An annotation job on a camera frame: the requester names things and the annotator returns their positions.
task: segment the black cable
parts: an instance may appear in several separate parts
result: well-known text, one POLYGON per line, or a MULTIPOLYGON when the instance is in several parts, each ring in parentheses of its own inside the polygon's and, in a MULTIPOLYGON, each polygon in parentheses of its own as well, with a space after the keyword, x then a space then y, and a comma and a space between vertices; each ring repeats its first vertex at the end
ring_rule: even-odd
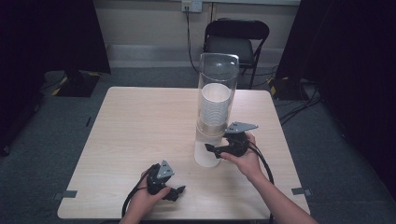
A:
POLYGON ((215 5, 215 3, 211 3, 212 7, 210 8, 210 21, 213 21, 213 6, 215 5))
POLYGON ((276 67, 278 67, 278 66, 279 66, 279 65, 275 65, 274 67, 272 67, 272 69, 271 69, 272 72, 270 72, 270 73, 264 73, 264 74, 255 75, 255 77, 263 77, 263 76, 271 76, 271 77, 267 78, 264 82, 262 82, 262 83, 260 83, 260 84, 252 85, 251 87, 258 87, 258 86, 261 86, 261 85, 267 83, 268 80, 270 80, 270 78, 274 77, 273 74, 276 72, 276 71, 274 71, 274 68, 276 68, 276 67))
POLYGON ((303 105, 297 106, 296 108, 292 109, 286 115, 280 117, 279 121, 282 121, 284 119, 284 121, 281 123, 281 126, 283 126, 286 122, 288 122, 290 119, 292 119, 294 116, 296 116, 301 111, 309 108, 310 106, 313 106, 313 105, 316 105, 317 103, 319 103, 321 100, 321 97, 319 96, 319 97, 314 98, 314 96, 317 92, 318 92, 318 86, 315 88, 314 93, 312 93, 312 96, 307 103, 304 102, 303 105))
MULTIPOLYGON (((260 158, 260 160, 262 161, 262 164, 264 165, 265 171, 266 171, 267 174, 268 174, 268 179, 269 179, 270 182, 274 185, 274 184, 275 184, 275 182, 274 182, 274 177, 273 177, 273 175, 272 175, 270 166, 269 166, 268 163, 265 161, 265 158, 264 158, 264 156, 262 155, 262 152, 259 150, 259 148, 258 148, 254 143, 251 143, 251 144, 252 144, 254 147, 249 146, 249 148, 252 149, 253 152, 256 153, 256 155, 260 158)), ((270 219, 269 219, 268 223, 269 223, 269 224, 274 223, 274 216, 273 216, 272 213, 270 214, 270 219)))
POLYGON ((151 165, 151 167, 140 177, 139 182, 137 182, 136 186, 132 189, 132 191, 128 194, 128 197, 126 197, 125 202, 122 206, 122 217, 125 216, 126 213, 126 208, 129 204, 129 201, 134 197, 134 195, 140 190, 140 189, 145 189, 145 188, 139 188, 139 185, 142 183, 143 179, 149 174, 149 172, 155 167, 155 165, 151 165))
POLYGON ((196 74, 199 74, 198 69, 195 67, 194 63, 192 62, 191 57, 191 39, 190 39, 190 9, 188 7, 184 7, 186 10, 186 19, 187 19, 187 48, 189 50, 189 57, 190 57, 190 64, 196 74))
POLYGON ((283 106, 283 105, 291 105, 291 104, 294 104, 294 103, 296 103, 297 101, 291 101, 291 102, 288 102, 288 103, 285 103, 285 104, 282 104, 282 105, 274 105, 274 106, 283 106))

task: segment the person's right hand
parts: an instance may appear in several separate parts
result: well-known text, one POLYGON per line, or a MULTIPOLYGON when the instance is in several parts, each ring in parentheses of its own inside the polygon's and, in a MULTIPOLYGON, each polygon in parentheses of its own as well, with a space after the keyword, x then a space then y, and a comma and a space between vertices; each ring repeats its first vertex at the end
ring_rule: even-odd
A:
POLYGON ((144 177, 143 181, 140 183, 138 190, 131 201, 129 202, 128 209, 125 216, 120 221, 120 224, 135 224, 139 223, 140 219, 143 218, 153 207, 164 198, 170 191, 170 187, 165 187, 161 189, 157 194, 151 195, 148 191, 147 176, 144 177))
MULTIPOLYGON (((247 139, 250 143, 256 144, 254 136, 250 133, 247 133, 247 139)), ((245 155, 241 157, 235 157, 234 155, 227 152, 222 152, 220 156, 224 160, 234 163, 238 167, 239 171, 245 175, 248 180, 257 175, 263 175, 262 169, 260 167, 259 157, 251 149, 248 149, 245 155)))

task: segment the chair back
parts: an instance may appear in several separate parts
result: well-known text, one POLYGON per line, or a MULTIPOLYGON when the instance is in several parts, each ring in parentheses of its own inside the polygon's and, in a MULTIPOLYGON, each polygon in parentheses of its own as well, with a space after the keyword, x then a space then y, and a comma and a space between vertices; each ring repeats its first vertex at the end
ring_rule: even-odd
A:
POLYGON ((262 21, 222 18, 206 26, 205 42, 210 35, 265 40, 269 33, 270 29, 262 21))

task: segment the gray carpet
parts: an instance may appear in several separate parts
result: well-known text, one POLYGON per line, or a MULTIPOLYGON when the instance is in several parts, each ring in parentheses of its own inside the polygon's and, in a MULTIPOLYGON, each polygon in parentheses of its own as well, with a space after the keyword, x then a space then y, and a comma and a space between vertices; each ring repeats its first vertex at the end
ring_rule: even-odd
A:
MULTIPOLYGON (((270 72, 270 68, 259 70, 270 72)), ((44 86, 62 75, 48 73, 44 86)), ((248 83, 248 78, 241 77, 240 83, 248 83)), ((257 77, 256 83, 265 78, 257 77)), ((189 67, 113 68, 112 75, 99 79, 91 98, 54 97, 54 87, 44 89, 40 109, 10 145, 10 155, 0 158, 0 223, 117 223, 61 220, 57 217, 60 201, 52 199, 67 188, 106 91, 112 86, 196 88, 197 84, 198 76, 189 67)), ((306 86, 309 94, 314 88, 306 86)), ((282 117, 302 103, 274 104, 282 117)), ((319 103, 283 125, 303 188, 313 192, 307 197, 312 216, 320 223, 396 223, 395 202, 336 123, 319 103)))

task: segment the clear plastic cylinder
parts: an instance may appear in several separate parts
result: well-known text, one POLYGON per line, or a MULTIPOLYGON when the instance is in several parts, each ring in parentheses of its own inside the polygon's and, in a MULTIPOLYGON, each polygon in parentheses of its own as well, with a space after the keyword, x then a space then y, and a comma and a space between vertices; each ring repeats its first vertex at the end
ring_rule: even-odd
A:
POLYGON ((205 143, 218 146, 227 128, 239 74, 238 60, 231 54, 201 54, 195 159, 206 167, 218 163, 213 160, 214 154, 205 150, 205 143))

